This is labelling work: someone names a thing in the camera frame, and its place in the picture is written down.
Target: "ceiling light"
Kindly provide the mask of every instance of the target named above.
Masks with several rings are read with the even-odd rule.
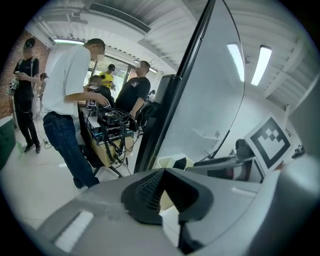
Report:
[[[259,59],[258,59],[258,63],[256,65],[256,69],[251,81],[251,84],[253,86],[258,86],[258,84],[260,83],[260,80],[262,78],[262,76],[264,75],[264,72],[266,71],[268,62],[270,60],[270,56],[271,56],[271,48],[261,45],[260,46],[260,54],[259,54]]]
[[[155,70],[153,67],[150,67],[149,70],[150,70],[151,72],[155,73],[155,74],[158,73],[158,71]]]
[[[54,39],[57,44],[71,44],[71,45],[84,45],[83,41],[70,40],[70,39]]]
[[[238,45],[236,44],[228,44],[229,52],[231,53],[231,56],[233,58],[233,61],[235,63],[236,69],[238,70],[238,75],[240,77],[241,82],[245,81],[245,67],[244,62],[240,54],[240,50]]]

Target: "black vent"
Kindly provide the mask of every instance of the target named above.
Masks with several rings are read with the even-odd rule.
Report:
[[[108,6],[105,6],[105,5],[101,5],[101,4],[97,4],[97,3],[92,3],[90,5],[90,10],[93,10],[93,11],[97,11],[97,12],[101,12],[101,13],[104,13],[104,14],[108,14],[110,16],[114,16],[114,17],[117,17],[123,21],[126,21],[132,25],[134,25],[135,27],[138,27],[140,30],[148,33],[150,31],[150,27],[148,27],[146,24],[144,24],[143,22],[141,22],[140,20],[122,12],[122,11],[119,11],[119,10],[116,10],[114,8],[111,8],[111,7],[108,7]]]

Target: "ceiling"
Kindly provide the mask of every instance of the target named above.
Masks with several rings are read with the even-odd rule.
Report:
[[[318,53],[304,29],[276,0],[225,2],[246,59],[246,90],[263,95],[284,110],[287,106],[293,109],[320,69]],[[103,27],[96,26],[84,18],[92,3],[122,11],[150,30],[132,40],[111,21]],[[164,74],[172,74],[178,70],[206,3],[207,0],[53,0],[31,25],[51,38],[101,38],[107,51],[127,58],[128,62],[147,60]],[[260,45],[271,47],[272,54],[259,86],[253,86]]]

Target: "table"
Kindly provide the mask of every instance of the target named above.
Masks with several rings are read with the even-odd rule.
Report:
[[[84,137],[84,141],[86,141],[86,143],[90,144],[91,149],[94,151],[94,153],[96,154],[96,156],[100,159],[100,161],[103,163],[103,165],[107,168],[110,168],[111,170],[115,171],[115,169],[112,167],[112,164],[114,164],[113,162],[111,162],[111,160],[109,159],[108,155],[107,155],[107,150],[106,150],[106,146],[105,144],[101,144],[101,145],[97,145],[95,139],[93,139],[91,132],[89,131],[89,129],[87,129],[87,122],[88,122],[88,126],[90,125],[92,128],[94,129],[98,129],[100,127],[100,124],[97,122],[97,117],[96,116],[89,116],[89,111],[86,110],[85,108],[80,108],[80,111],[83,113],[83,117],[84,117],[84,123],[81,124],[81,122],[83,122],[80,118],[80,127],[81,129],[85,128],[86,129],[86,133],[88,135],[89,141],[86,141],[86,136]],[[113,143],[119,147],[121,140],[115,140],[113,141]],[[129,152],[132,151],[133,149],[133,145],[134,145],[134,138],[132,137],[126,137],[125,138],[125,147],[128,149]],[[116,149],[109,144],[109,149],[111,152],[111,155],[113,158],[116,157]],[[125,154],[121,155],[120,160],[123,160],[125,157]]]

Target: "floor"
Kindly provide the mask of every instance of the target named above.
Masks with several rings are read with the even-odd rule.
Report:
[[[43,128],[43,114],[34,120],[38,135],[47,139]],[[20,130],[15,132],[16,141],[26,146]],[[128,156],[128,168],[131,174],[137,160],[141,137]],[[0,171],[0,183],[3,193],[16,217],[37,229],[54,211],[65,205],[86,190],[77,189],[64,159],[53,147],[42,149],[36,154],[32,149],[27,154],[20,153],[16,146],[5,167]],[[118,168],[123,176],[128,176],[127,167]],[[117,179],[117,175],[108,168],[101,168],[96,175],[100,182]],[[163,229],[170,241],[178,245],[179,226],[178,211],[173,207],[161,213]]]

